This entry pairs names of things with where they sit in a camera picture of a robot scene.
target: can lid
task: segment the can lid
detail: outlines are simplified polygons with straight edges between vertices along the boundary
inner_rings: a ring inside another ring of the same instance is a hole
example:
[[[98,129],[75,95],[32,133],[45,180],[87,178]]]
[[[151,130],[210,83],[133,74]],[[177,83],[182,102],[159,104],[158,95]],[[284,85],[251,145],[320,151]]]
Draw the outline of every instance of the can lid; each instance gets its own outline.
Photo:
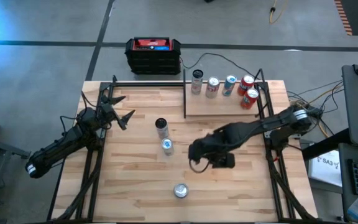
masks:
[[[183,198],[186,197],[187,193],[189,192],[189,188],[187,187],[186,184],[177,184],[173,188],[173,192],[177,197]]]
[[[201,78],[203,75],[204,75],[204,73],[200,69],[196,69],[193,71],[193,76],[195,78]]]
[[[171,139],[163,139],[161,142],[161,146],[164,149],[170,149],[172,147],[172,141]]]
[[[219,80],[216,77],[211,77],[209,78],[208,83],[212,86],[216,86],[219,84]]]
[[[247,91],[247,95],[251,98],[257,98],[259,96],[258,91],[256,91],[256,89],[249,89]]]
[[[254,82],[254,78],[252,77],[252,76],[250,76],[250,75],[245,75],[244,76],[244,81],[246,82],[246,83],[253,83]]]
[[[157,128],[165,128],[167,126],[167,120],[163,118],[159,118],[155,121],[155,126]]]
[[[228,75],[226,77],[226,80],[229,82],[229,83],[235,83],[237,81],[237,78],[234,76],[234,75]]]

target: silver can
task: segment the silver can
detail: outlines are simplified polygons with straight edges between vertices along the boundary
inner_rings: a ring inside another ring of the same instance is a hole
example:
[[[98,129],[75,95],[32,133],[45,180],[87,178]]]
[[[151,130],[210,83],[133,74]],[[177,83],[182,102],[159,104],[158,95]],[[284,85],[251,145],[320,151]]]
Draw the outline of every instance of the silver can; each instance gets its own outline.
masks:
[[[176,186],[173,188],[173,193],[178,198],[184,198],[189,193],[189,188],[186,184],[176,184]]]
[[[233,91],[234,85],[236,84],[237,78],[234,75],[228,75],[226,81],[224,81],[222,94],[224,96],[230,96]]]
[[[191,78],[191,92],[198,95],[201,93],[201,87],[203,86],[203,71],[196,69],[193,71],[193,77]]]
[[[160,139],[165,139],[169,136],[167,120],[159,118],[155,121],[155,127],[157,128],[157,133]]]
[[[173,144],[172,140],[169,138],[165,138],[161,142],[162,150],[164,151],[165,155],[171,156],[173,155]]]
[[[215,98],[219,91],[219,80],[216,77],[211,77],[208,80],[205,95],[208,98]]]

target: black floor stripe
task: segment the black floor stripe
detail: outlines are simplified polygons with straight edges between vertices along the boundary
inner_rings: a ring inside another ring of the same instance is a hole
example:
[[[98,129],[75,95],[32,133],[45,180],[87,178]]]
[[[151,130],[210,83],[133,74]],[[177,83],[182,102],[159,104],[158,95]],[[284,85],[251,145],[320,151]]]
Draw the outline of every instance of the black floor stripe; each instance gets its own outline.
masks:
[[[126,43],[104,42],[102,47],[125,47]],[[358,47],[318,47],[284,45],[234,45],[234,44],[182,44],[182,49],[224,49],[224,50],[301,50],[315,52],[358,52]]]
[[[102,46],[102,41],[104,38],[104,35],[106,33],[106,29],[107,29],[107,25],[109,23],[109,19],[110,19],[110,12],[112,10],[112,4],[114,3],[114,0],[109,0],[109,3],[107,5],[107,9],[106,12],[104,14],[104,18],[103,18],[103,22],[102,22],[102,26],[100,28],[100,32],[99,32],[99,36],[98,36],[98,41],[96,43],[96,47],[93,50],[93,54],[92,54],[92,58],[91,58],[91,62],[89,63],[89,67],[88,67],[88,72],[86,73],[86,77],[85,77],[85,81],[91,81],[92,77],[93,77],[93,73],[94,73],[94,69],[96,67],[96,62],[98,61],[98,57],[99,57],[99,53],[100,53],[100,48]]]
[[[0,40],[0,45],[93,47],[96,42]]]

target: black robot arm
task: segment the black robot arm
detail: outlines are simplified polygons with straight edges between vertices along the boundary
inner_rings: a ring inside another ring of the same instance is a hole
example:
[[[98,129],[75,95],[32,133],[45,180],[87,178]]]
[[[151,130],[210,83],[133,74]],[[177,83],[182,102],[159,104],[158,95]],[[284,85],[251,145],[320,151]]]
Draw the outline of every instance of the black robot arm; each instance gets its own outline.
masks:
[[[63,133],[63,137],[54,140],[53,143],[34,153],[27,164],[26,171],[32,178],[39,178],[46,174],[52,165],[65,158],[71,153],[87,147],[97,147],[101,141],[98,135],[100,129],[111,128],[111,122],[117,121],[122,130],[126,129],[129,118],[134,114],[134,110],[120,118],[112,105],[120,102],[125,96],[111,98],[103,96],[101,105],[96,109],[86,108],[76,117],[76,124]]]
[[[290,106],[281,113],[263,120],[251,123],[230,123],[214,130],[213,134],[196,139],[189,146],[188,158],[196,164],[201,158],[205,158],[209,164],[213,165],[213,168],[233,168],[235,166],[234,155],[228,152],[237,149],[252,136],[274,130],[270,133],[269,146],[274,150],[282,150],[289,136],[307,130],[310,125],[310,120],[303,108]]]

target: blue can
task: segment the blue can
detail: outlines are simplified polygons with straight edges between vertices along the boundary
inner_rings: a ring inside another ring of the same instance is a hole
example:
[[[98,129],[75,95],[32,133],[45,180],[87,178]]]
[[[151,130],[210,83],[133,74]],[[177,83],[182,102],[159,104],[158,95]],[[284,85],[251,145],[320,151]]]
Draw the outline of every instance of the blue can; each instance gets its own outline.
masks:
[[[226,81],[224,81],[224,86],[222,90],[222,94],[224,96],[230,96],[233,91],[234,85],[236,84],[237,78],[234,75],[228,75],[226,77]]]

